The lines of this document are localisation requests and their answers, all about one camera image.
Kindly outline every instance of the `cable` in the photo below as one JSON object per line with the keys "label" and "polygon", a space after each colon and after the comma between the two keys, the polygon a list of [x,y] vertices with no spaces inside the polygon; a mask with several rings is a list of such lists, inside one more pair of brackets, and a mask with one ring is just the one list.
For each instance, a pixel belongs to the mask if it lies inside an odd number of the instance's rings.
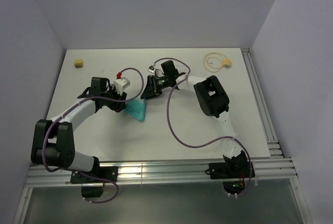
{"label": "cable", "polygon": [[[181,63],[184,64],[184,65],[188,68],[189,71],[188,71],[187,75],[189,75],[189,73],[191,72],[191,69],[190,69],[189,66],[186,65],[185,63],[183,63],[183,62],[181,62]],[[242,194],[246,191],[246,189],[248,188],[248,186],[249,186],[249,184],[250,184],[250,181],[251,181],[251,177],[252,177],[252,163],[251,163],[251,158],[250,158],[249,152],[246,150],[246,148],[243,146],[243,144],[241,144],[240,141],[238,141],[235,137],[231,137],[231,136],[223,136],[223,137],[215,138],[214,140],[209,141],[209,142],[207,142],[207,143],[204,143],[204,144],[201,144],[201,145],[197,145],[197,146],[193,146],[193,145],[189,145],[189,144],[186,144],[186,143],[182,142],[182,141],[178,138],[178,136],[176,135],[176,133],[174,132],[174,130],[173,130],[172,126],[171,126],[169,108],[170,108],[170,100],[171,100],[172,92],[175,90],[175,88],[176,88],[178,85],[180,85],[182,82],[185,82],[186,80],[187,80],[187,76],[186,76],[183,80],[179,81],[177,84],[175,84],[175,85],[172,87],[172,89],[171,89],[171,91],[170,91],[170,93],[169,93],[169,96],[168,96],[168,101],[167,101],[167,103],[166,103],[166,115],[167,115],[167,116],[166,116],[166,119],[167,119],[167,121],[168,121],[168,126],[169,126],[169,129],[170,129],[170,131],[171,131],[171,134],[173,135],[173,137],[174,137],[174,138],[175,138],[180,144],[182,144],[182,145],[184,145],[184,146],[186,146],[186,147],[188,147],[188,148],[192,148],[192,149],[197,149],[197,148],[206,147],[206,146],[208,146],[208,145],[210,145],[210,144],[212,144],[212,143],[214,143],[214,142],[216,142],[216,141],[218,141],[218,140],[221,140],[221,139],[234,139],[234,140],[235,140],[235,141],[236,141],[236,142],[242,147],[242,149],[245,151],[245,153],[246,153],[246,155],[247,155],[247,157],[248,157],[248,159],[249,159],[249,167],[250,167],[249,181],[248,181],[247,185],[245,186],[245,188],[243,189],[243,191],[242,191],[240,194],[238,194],[238,195],[242,195]]]}
{"label": "cable", "polygon": [[[214,67],[214,66],[212,66],[212,65],[208,62],[210,59],[217,59],[217,60],[221,63],[221,66],[220,66],[220,67]],[[216,73],[216,72],[219,72],[219,71],[223,68],[223,60],[224,60],[224,59],[227,59],[227,57],[226,57],[224,54],[221,54],[221,53],[219,53],[219,52],[209,52],[209,53],[207,53],[207,54],[203,57],[203,66],[204,66],[204,68],[205,68],[207,71],[210,71],[210,72]],[[217,69],[217,71],[212,71],[212,70],[210,70],[210,69],[207,69],[206,64],[207,64],[209,67],[213,68],[213,69]]]}
{"label": "cable", "polygon": [[[80,101],[80,103],[77,103],[75,105],[73,105],[71,108],[69,108],[62,116],[58,117],[49,127],[49,129],[47,130],[46,134],[45,134],[45,137],[44,137],[44,141],[43,141],[43,148],[42,148],[42,160],[43,160],[43,165],[45,167],[45,169],[48,171],[48,172],[55,172],[59,169],[62,169],[60,167],[58,168],[55,168],[55,169],[50,169],[48,166],[47,166],[47,162],[46,162],[46,144],[47,144],[47,141],[48,141],[48,136],[50,135],[52,129],[54,128],[54,126],[61,120],[63,119],[65,116],[67,116],[69,113],[71,113],[74,109],[76,109],[78,106],[80,106],[82,103],[88,101],[88,100],[92,100],[92,99],[105,99],[105,100],[109,100],[109,101],[112,101],[112,102],[129,102],[129,101],[132,101],[134,99],[136,99],[138,96],[140,96],[140,94],[142,93],[143,89],[144,89],[144,86],[145,86],[145,83],[144,83],[144,77],[142,76],[142,74],[140,73],[140,71],[137,69],[137,68],[125,68],[123,69],[120,73],[123,73],[124,71],[127,71],[127,70],[134,70],[136,71],[140,77],[141,77],[141,82],[142,82],[142,86],[141,86],[141,89],[139,91],[139,93],[134,96],[133,98],[130,98],[130,99],[126,99],[126,100],[117,100],[117,99],[111,99],[111,98],[106,98],[106,97],[100,97],[100,96],[96,96],[96,97],[89,97],[89,98],[85,98],[83,99],[82,101]],[[83,174],[83,176],[85,177],[88,177],[88,178],[92,178],[92,179],[95,179],[95,180],[99,180],[99,181],[104,181],[104,182],[110,182],[112,184],[114,184],[116,187],[117,187],[117,192],[115,193],[115,195],[110,198],[109,200],[106,200],[106,201],[103,201],[103,202],[108,202],[108,201],[111,201],[112,199],[114,199],[115,196],[117,196],[118,194],[118,191],[119,191],[119,187],[118,185],[115,183],[115,182],[112,182],[112,181],[109,181],[109,180],[106,180],[106,179],[101,179],[101,178],[97,178],[97,177],[91,177],[91,176],[88,176],[82,172],[79,172],[81,174]]]}

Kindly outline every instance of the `gray floor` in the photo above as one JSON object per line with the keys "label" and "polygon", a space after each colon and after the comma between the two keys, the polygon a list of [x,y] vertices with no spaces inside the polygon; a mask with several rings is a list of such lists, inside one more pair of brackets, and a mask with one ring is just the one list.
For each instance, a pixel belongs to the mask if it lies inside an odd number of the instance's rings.
{"label": "gray floor", "polygon": [[24,223],[301,223],[289,180],[259,181],[237,200],[222,192],[220,181],[121,186],[106,204],[82,202],[80,193],[34,189]]}

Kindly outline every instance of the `teal object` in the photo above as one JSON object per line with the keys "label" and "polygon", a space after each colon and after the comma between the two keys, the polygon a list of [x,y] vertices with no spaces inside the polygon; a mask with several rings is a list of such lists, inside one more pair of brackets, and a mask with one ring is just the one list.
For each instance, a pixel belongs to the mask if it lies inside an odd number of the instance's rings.
{"label": "teal object", "polygon": [[135,119],[143,122],[145,120],[146,99],[144,99],[143,103],[136,99],[128,102],[125,110]]}

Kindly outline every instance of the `white table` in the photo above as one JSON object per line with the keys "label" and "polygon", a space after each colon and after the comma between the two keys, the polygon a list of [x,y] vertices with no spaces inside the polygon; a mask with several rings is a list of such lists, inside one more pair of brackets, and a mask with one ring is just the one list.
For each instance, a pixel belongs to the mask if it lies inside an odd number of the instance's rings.
{"label": "white table", "polygon": [[[203,56],[221,52],[232,61],[229,70],[218,73],[206,71]],[[124,68],[138,68],[145,79],[147,68],[155,60],[173,57],[187,63],[191,75],[216,75],[230,98],[230,120],[237,138],[253,158],[269,157],[264,129],[260,120],[248,73],[239,48],[192,49],[101,49],[68,50],[48,112],[48,119],[71,106],[78,95],[90,86],[93,76],[107,77],[111,82]],[[75,59],[82,59],[83,68],[74,67]],[[179,72],[186,68],[174,62]],[[125,91],[127,98],[137,94],[140,79],[134,71],[123,76],[131,81]],[[101,161],[152,161],[181,159],[210,159],[222,157],[220,141],[201,149],[180,145],[167,125],[166,105],[170,89],[163,95],[147,101],[146,118],[140,123],[125,111],[115,113],[108,108],[99,110],[81,124],[74,133],[75,149]],[[175,91],[170,103],[171,123],[177,135],[186,143],[199,145],[223,135],[212,117],[203,114],[195,94]]]}

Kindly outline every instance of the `teal triangular object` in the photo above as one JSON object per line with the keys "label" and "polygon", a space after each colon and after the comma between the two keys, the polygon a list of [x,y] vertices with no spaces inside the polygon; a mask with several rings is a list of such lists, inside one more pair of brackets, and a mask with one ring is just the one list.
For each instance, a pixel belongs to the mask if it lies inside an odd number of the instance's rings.
{"label": "teal triangular object", "polygon": [[145,120],[146,99],[144,99],[143,103],[136,99],[128,102],[125,110],[135,119],[143,122]]}

